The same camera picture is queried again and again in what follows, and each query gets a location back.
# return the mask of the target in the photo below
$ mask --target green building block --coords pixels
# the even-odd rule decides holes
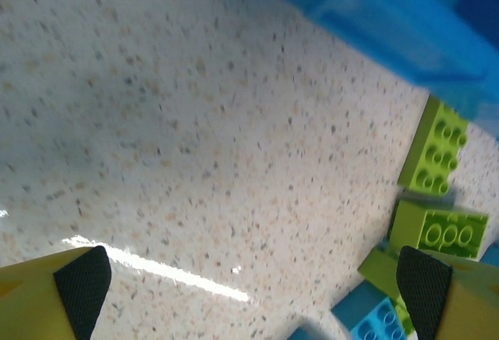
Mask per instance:
[[[453,256],[476,258],[488,217],[470,210],[401,200],[391,229],[390,245],[409,245]]]
[[[449,174],[457,153],[468,141],[468,122],[430,96],[405,159],[398,184],[414,192],[441,197],[449,191]]]
[[[372,285],[390,297],[398,319],[406,335],[414,332],[412,321],[405,308],[404,300],[397,286],[398,255],[390,246],[381,245],[373,248],[359,267],[359,273]]]

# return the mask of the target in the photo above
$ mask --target terrazzo floor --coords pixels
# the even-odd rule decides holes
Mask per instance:
[[[281,0],[0,0],[0,265],[106,244],[95,339],[343,339],[426,98]]]

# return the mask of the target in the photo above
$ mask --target speckled floor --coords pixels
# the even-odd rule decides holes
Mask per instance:
[[[280,0],[0,0],[0,264],[107,244],[96,339],[344,338],[426,97]],[[498,173],[470,126],[486,244]]]

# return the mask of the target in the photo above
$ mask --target yellow object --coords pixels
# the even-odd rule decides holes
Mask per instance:
[[[54,273],[92,249],[68,250],[0,268],[0,339],[76,338]]]
[[[499,334],[499,269],[424,250],[454,268],[435,340],[492,339]]]

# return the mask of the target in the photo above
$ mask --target black rubber tip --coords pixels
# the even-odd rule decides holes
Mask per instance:
[[[434,340],[444,313],[452,267],[404,246],[397,266],[397,285],[419,340]]]
[[[95,246],[54,273],[55,284],[76,340],[90,340],[111,284],[103,246]]]

